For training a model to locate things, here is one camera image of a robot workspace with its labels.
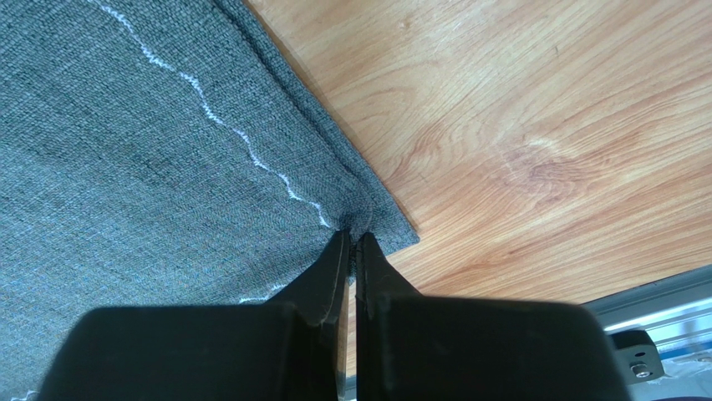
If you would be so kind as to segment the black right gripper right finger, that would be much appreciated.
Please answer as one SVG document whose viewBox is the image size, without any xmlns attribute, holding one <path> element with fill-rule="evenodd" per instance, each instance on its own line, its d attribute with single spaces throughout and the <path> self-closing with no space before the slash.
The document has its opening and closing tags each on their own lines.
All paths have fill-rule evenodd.
<svg viewBox="0 0 712 401">
<path fill-rule="evenodd" d="M 585 308 L 432 297 L 359 240 L 360 400 L 627 400 L 613 347 Z"/>
</svg>

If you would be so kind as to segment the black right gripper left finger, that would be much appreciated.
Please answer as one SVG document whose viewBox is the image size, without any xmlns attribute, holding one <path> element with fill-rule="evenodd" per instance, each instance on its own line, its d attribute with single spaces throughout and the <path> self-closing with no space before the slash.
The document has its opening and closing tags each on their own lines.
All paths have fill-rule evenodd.
<svg viewBox="0 0 712 401">
<path fill-rule="evenodd" d="M 341 400 L 350 236 L 262 304 L 84 314 L 42 400 Z"/>
</svg>

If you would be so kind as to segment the grey cloth napkin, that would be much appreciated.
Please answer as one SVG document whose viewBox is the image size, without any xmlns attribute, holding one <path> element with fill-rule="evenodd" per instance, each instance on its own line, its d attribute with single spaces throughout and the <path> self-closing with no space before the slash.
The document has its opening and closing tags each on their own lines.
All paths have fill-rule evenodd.
<svg viewBox="0 0 712 401">
<path fill-rule="evenodd" d="M 258 303 L 419 240 L 241 1 L 1 4 L 1 397 L 96 307 Z"/>
</svg>

